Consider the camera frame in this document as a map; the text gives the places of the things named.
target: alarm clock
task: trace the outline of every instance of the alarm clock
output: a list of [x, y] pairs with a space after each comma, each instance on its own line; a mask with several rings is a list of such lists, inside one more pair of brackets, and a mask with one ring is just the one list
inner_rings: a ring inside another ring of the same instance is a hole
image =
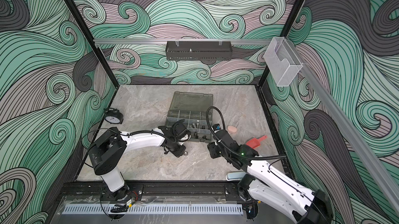
[[123, 122], [123, 115], [118, 109], [106, 108], [104, 109], [104, 120], [112, 124], [120, 124]]

